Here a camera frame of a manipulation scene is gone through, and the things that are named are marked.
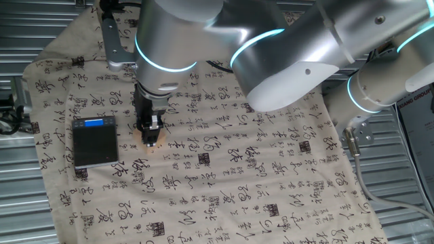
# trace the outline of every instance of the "silver metal cylinder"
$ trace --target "silver metal cylinder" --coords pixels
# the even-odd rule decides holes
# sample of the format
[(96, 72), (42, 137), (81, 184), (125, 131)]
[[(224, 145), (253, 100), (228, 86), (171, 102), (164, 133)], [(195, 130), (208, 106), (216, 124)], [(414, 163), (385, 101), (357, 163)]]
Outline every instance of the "silver metal cylinder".
[[(333, 70), (345, 67), (368, 50), (428, 17), (425, 0), (318, 1), (282, 33), (245, 49), (234, 61), (233, 70), (249, 103), (271, 103), (269, 108), (278, 109), (303, 96), (299, 92), (301, 88), (313, 89)], [(306, 75), (298, 74), (296, 69), (290, 70), (300, 62), (305, 62)], [(329, 66), (312, 72), (316, 64)], [(277, 95), (278, 91), (267, 92), (259, 86), (279, 73), (284, 73), (287, 80), (278, 77), (279, 80), (273, 83), (285, 89), (286, 94)], [(249, 94), (256, 88), (260, 91), (255, 92), (253, 101)]]
[(228, 60), (246, 41), (286, 25), (276, 2), (143, 1), (134, 51), (137, 79), (154, 94), (172, 92), (196, 61)]
[[(409, 30), (394, 39), (393, 43), (399, 47), (414, 33), (414, 30)], [(324, 97), (338, 133), (347, 128), (357, 128), (408, 92), (434, 82), (433, 37), (434, 28), (411, 40), (399, 53), (392, 52), (371, 60), (349, 81)]]

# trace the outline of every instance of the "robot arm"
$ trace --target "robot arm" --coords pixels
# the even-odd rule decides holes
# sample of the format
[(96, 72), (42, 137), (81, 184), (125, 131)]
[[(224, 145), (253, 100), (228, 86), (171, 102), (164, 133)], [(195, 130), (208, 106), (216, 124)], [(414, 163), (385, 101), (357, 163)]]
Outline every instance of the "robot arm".
[(323, 0), (288, 26), (274, 1), (148, 0), (133, 54), (121, 48), (110, 15), (102, 30), (109, 68), (134, 64), (138, 128), (152, 146), (167, 99), (198, 61), (230, 60), (250, 106), (270, 111), (429, 17), (425, 0)]

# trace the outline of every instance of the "black ink character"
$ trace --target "black ink character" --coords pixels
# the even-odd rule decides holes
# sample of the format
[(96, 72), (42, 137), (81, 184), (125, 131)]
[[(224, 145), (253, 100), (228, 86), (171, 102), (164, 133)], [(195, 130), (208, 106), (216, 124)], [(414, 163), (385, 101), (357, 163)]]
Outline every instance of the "black ink character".
[(156, 222), (156, 223), (150, 223), (146, 225), (146, 229), (148, 231), (153, 231), (152, 236), (153, 237), (160, 237), (163, 236), (164, 233), (164, 223), (163, 222)]
[(300, 142), (299, 146), (300, 146), (300, 151), (304, 153), (311, 151), (311, 145), (309, 144), (309, 141)]
[(254, 113), (255, 112), (255, 110), (247, 102), (241, 104), (241, 107), (245, 109), (246, 113)]
[(197, 155), (199, 157), (199, 164), (200, 165), (204, 165), (204, 166), (210, 166), (210, 154), (205, 152), (205, 153), (199, 153)]
[(268, 204), (264, 206), (264, 211), (268, 211), (270, 217), (279, 216), (279, 210), (277, 204)]

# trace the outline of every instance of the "white cable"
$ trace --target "white cable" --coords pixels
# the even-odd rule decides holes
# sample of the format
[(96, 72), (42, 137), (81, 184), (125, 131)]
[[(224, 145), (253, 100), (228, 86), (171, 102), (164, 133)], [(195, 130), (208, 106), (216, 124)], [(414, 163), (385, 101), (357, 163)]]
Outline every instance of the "white cable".
[(363, 178), (361, 177), (361, 167), (360, 167), (360, 158), (359, 156), (354, 156), (354, 161), (355, 161), (355, 171), (357, 174), (357, 178), (359, 178), (359, 184), (361, 186), (361, 188), (363, 189), (363, 191), (365, 192), (365, 195), (368, 196), (370, 199), (372, 199), (373, 201), (379, 202), (379, 203), (383, 203), (383, 204), (388, 204), (388, 205), (393, 205), (393, 206), (397, 206), (397, 207), (405, 207), (408, 209), (412, 209), (414, 211), (418, 211), (419, 213), (425, 215), (426, 217), (428, 217), (431, 221), (434, 221), (434, 215), (429, 213), (427, 210), (421, 209), (417, 206), (411, 205), (409, 203), (402, 203), (400, 201), (390, 201), (390, 200), (385, 200), (385, 199), (381, 199), (379, 197), (374, 196), (366, 187), (365, 183), (363, 182)]

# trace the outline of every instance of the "corrugated metal wall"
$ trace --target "corrugated metal wall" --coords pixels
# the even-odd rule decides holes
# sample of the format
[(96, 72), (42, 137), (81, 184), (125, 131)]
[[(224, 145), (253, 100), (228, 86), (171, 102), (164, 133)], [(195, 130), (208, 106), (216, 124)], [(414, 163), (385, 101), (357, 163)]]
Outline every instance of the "corrugated metal wall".
[[(282, 11), (304, 12), (314, 1), (278, 1)], [(82, 9), (73, 0), (0, 0), (0, 99), (10, 94), (10, 80), (73, 20)], [(365, 62), (340, 70), (333, 86)], [(418, 178), (401, 140), (392, 110), (370, 119), (375, 144), (362, 148), (362, 170), (368, 188), (379, 197), (423, 206)], [(0, 243), (57, 243), (33, 137), (0, 136)], [(392, 244), (434, 237), (420, 214), (372, 203)]]

